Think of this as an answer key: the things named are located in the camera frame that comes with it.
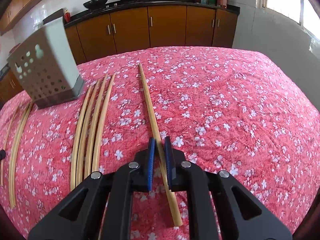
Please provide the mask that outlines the thin wooden chopstick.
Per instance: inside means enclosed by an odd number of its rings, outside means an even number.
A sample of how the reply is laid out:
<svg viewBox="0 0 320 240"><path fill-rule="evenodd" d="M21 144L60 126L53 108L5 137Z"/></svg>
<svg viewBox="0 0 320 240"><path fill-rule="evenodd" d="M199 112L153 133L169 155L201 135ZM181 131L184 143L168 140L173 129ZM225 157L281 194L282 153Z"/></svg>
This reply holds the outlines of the thin wooden chopstick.
<svg viewBox="0 0 320 240"><path fill-rule="evenodd" d="M20 108L20 106L18 106L18 107L15 109L15 111L14 111L14 113L13 113L11 119L10 119L10 122L9 122L9 125L8 125L8 129L7 129L7 132L6 132L6 135L5 135L5 137L4 137L2 150L5 150L5 157L6 157L6 155L7 155L7 154L6 154L6 149L7 149L8 137L9 137L10 130L11 130L11 127L12 127L12 123L13 123L13 121L14 121L14 119L15 119L16 113L17 113L17 111L18 111L19 108ZM1 159L1 186L3 186L3 170L4 170L4 159Z"/></svg>

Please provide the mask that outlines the lower wooden kitchen cabinets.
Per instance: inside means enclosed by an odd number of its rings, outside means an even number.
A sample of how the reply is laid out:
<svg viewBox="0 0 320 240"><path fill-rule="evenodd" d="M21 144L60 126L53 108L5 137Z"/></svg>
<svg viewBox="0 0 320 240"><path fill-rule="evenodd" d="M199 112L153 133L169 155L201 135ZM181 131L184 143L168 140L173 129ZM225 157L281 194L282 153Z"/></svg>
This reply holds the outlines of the lower wooden kitchen cabinets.
<svg viewBox="0 0 320 240"><path fill-rule="evenodd" d="M233 44L239 7L173 3L103 13L65 28L76 64L161 46Z"/></svg>

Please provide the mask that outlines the perforated metal utensil holder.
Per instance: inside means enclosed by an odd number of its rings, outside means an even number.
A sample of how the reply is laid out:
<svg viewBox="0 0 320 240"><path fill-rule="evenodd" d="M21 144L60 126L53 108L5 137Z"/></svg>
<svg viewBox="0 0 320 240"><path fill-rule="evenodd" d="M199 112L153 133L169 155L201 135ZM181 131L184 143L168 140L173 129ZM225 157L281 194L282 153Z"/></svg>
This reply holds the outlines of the perforated metal utensil holder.
<svg viewBox="0 0 320 240"><path fill-rule="evenodd" d="M76 100L84 80L57 18L32 33L7 58L22 88L40 108Z"/></svg>

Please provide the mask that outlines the red floral tablecloth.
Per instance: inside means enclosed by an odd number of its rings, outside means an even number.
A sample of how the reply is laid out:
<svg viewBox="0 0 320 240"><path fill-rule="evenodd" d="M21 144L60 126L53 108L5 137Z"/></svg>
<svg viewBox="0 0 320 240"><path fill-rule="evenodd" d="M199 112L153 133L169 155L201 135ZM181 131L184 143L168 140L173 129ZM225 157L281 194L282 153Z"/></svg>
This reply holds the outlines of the red floral tablecloth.
<svg viewBox="0 0 320 240"><path fill-rule="evenodd" d="M71 154L88 87L116 74L101 139L101 173L133 160L152 136L138 64L146 75L161 138L188 161L227 170L294 232L319 189L319 111L267 56L211 47L161 47L78 65L85 88L78 100L33 106L16 159L16 207L10 207L9 161L15 133L31 102L23 91L1 110L5 151L1 206L27 237L70 192ZM135 193L131 239L188 239L185 192L176 193L183 226L171 214L158 160L153 188Z"/></svg>

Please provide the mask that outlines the red bottle on counter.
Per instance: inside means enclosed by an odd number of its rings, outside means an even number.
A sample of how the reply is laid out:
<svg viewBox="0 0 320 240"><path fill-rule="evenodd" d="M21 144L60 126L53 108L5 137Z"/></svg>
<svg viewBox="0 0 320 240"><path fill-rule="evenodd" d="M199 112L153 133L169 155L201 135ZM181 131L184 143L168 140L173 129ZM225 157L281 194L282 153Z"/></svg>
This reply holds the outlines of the red bottle on counter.
<svg viewBox="0 0 320 240"><path fill-rule="evenodd" d="M67 9L64 10L64 19L65 19L66 23L71 21L71 15L70 15L70 13L68 12Z"/></svg>

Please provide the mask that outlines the window right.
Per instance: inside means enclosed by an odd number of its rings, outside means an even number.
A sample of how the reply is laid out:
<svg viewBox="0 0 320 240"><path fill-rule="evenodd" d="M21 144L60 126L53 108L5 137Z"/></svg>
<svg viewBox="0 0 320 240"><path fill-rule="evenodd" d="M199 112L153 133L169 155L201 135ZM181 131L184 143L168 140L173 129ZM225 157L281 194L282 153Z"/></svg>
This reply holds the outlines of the window right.
<svg viewBox="0 0 320 240"><path fill-rule="evenodd" d="M295 21L319 40L319 16L310 0L256 0L256 4Z"/></svg>

